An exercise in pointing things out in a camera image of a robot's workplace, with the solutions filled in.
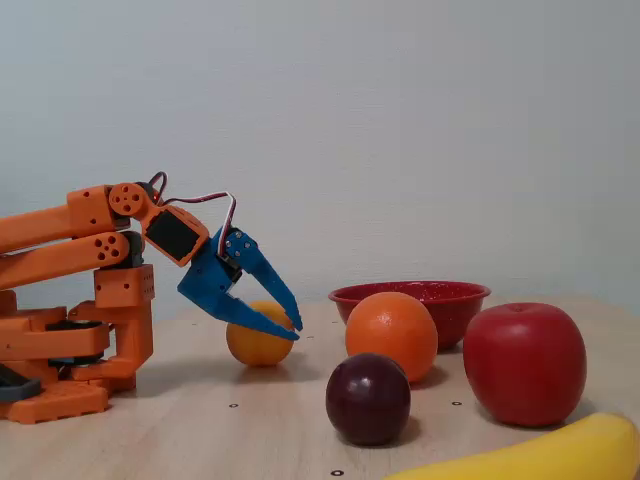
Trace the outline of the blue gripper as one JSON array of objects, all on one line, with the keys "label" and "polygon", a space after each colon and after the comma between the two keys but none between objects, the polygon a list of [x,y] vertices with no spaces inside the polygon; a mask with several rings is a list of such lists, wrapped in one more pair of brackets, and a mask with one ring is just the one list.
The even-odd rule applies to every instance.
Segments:
[{"label": "blue gripper", "polygon": [[[233,229],[225,238],[225,253],[220,256],[221,233],[219,229],[192,258],[178,291],[216,319],[282,339],[298,340],[303,324],[296,298],[263,255],[257,242],[246,232]],[[284,309],[292,322],[291,328],[274,323],[229,294],[242,271],[252,275]]]}]

